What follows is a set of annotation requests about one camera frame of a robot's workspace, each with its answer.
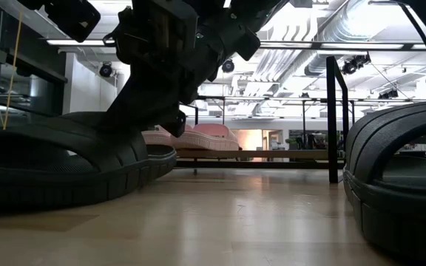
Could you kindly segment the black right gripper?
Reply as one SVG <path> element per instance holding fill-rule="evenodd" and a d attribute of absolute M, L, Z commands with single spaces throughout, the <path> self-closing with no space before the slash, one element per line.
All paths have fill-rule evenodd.
<path fill-rule="evenodd" d="M 105 113 L 107 128 L 162 125 L 174 137 L 185 131 L 180 105 L 197 100 L 206 80 L 196 45 L 198 15 L 183 0 L 132 0 L 104 45 L 130 66 L 130 76 Z"/>

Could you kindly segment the pink rubber slide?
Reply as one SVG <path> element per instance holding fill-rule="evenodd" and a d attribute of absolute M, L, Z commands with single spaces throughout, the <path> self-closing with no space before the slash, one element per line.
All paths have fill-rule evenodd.
<path fill-rule="evenodd" d="M 201 123 L 193 127 L 186 125 L 179 137 L 171 136 L 176 149 L 200 149 L 212 151 L 238 151 L 240 145 L 231 129 L 218 123 Z"/>
<path fill-rule="evenodd" d="M 171 134 L 161 126 L 142 132 L 147 145 L 173 146 Z"/>

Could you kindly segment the black rubber slide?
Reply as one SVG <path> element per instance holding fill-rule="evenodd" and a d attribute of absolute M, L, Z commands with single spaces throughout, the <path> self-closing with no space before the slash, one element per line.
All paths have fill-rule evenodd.
<path fill-rule="evenodd" d="M 136 128 L 107 132 L 103 112 L 73 112 L 0 130 L 0 211 L 106 202 L 169 173 L 177 153 Z"/>
<path fill-rule="evenodd" d="M 364 116 L 345 145 L 345 193 L 364 238 L 426 262 L 426 102 Z"/>

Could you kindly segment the black metal wooden shelf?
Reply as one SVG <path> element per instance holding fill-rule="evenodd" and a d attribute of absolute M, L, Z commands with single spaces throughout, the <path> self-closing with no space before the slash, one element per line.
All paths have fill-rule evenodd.
<path fill-rule="evenodd" d="M 347 137 L 349 131 L 349 117 L 348 117 L 348 93 L 344 78 L 339 70 L 335 57 L 330 56 L 326 58 L 326 78 L 327 78 L 327 103 L 328 111 L 328 149 L 325 158 L 328 160 L 326 163 L 312 163 L 312 162 L 246 162 L 246 161 L 199 161 L 194 158 L 193 161 L 178 160 L 178 168 L 257 168 L 257 169 L 327 169 L 328 178 L 330 183 L 342 182 L 342 176 L 339 175 L 339 170 L 344 167 L 342 163 L 338 162 L 338 136 L 337 136 L 337 97 L 336 85 L 343 90 L 342 103 L 343 106 L 343 137 Z"/>

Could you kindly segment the black background rack frame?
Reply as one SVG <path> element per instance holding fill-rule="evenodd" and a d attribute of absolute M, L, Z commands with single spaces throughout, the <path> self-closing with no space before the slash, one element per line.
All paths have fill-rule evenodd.
<path fill-rule="evenodd" d="M 324 98 L 207 96 L 194 101 L 195 123 L 221 123 L 234 130 L 269 130 L 284 143 L 290 133 L 325 132 L 328 107 Z"/>

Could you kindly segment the black aluminium rig frame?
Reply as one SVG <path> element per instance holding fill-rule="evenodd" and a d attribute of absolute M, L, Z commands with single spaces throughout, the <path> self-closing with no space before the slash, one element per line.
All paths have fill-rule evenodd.
<path fill-rule="evenodd" d="M 426 51 L 426 46 L 423 43 L 396 43 L 396 42 L 319 42 L 319 41 L 273 41 L 273 42 L 307 42 L 312 43 L 311 48 L 303 49 L 303 50 L 336 50 L 336 49 L 323 49 L 321 48 L 322 44 L 364 44 L 364 43 L 370 43 L 370 44 L 402 44 L 403 47 L 401 49 L 385 49 L 381 51 Z M 114 41 L 108 40 L 106 44 L 104 44 L 104 47 L 114 47 Z M 354 51 L 380 51 L 380 50 L 354 50 Z"/>

